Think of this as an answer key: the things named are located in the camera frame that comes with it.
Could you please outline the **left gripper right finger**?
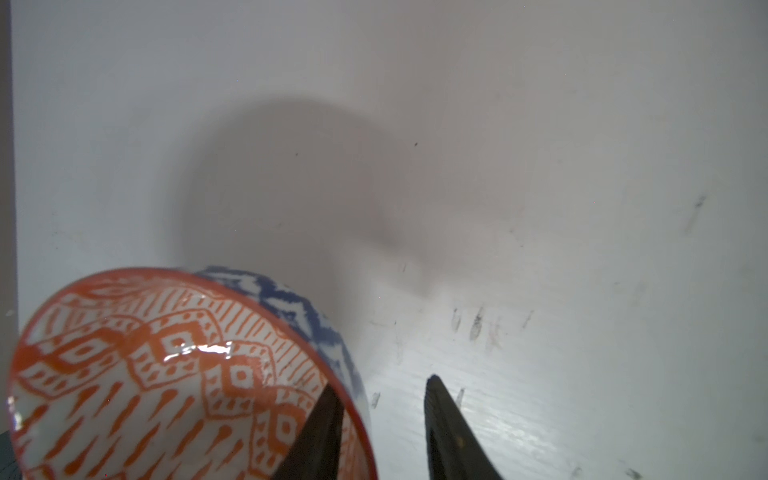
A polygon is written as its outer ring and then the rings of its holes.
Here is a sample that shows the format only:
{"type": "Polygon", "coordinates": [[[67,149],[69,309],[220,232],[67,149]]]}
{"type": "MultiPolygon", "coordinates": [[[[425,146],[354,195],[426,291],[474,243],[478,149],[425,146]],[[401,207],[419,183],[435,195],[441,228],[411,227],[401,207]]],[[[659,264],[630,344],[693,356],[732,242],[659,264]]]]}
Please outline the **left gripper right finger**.
{"type": "Polygon", "coordinates": [[[430,479],[502,479],[437,375],[427,380],[424,414],[430,479]]]}

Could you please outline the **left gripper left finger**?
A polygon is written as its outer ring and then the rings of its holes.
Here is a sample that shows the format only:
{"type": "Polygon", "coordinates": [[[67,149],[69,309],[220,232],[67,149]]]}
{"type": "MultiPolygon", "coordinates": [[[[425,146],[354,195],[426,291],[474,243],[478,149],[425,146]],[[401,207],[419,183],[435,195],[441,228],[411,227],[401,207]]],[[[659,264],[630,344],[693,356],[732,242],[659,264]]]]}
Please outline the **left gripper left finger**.
{"type": "Polygon", "coordinates": [[[338,476],[344,405],[327,385],[287,456],[271,476],[279,479],[333,480],[338,476]]]}

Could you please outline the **red patterned bowl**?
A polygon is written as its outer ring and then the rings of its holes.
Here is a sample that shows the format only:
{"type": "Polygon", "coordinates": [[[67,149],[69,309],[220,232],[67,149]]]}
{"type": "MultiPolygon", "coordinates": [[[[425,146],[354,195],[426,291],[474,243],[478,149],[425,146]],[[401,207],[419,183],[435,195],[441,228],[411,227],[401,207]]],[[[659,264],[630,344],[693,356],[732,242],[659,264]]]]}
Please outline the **red patterned bowl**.
{"type": "Polygon", "coordinates": [[[9,438],[24,479],[266,479],[326,387],[338,477],[376,478],[362,378],[310,300],[226,267],[109,270],[24,327],[9,438]]]}

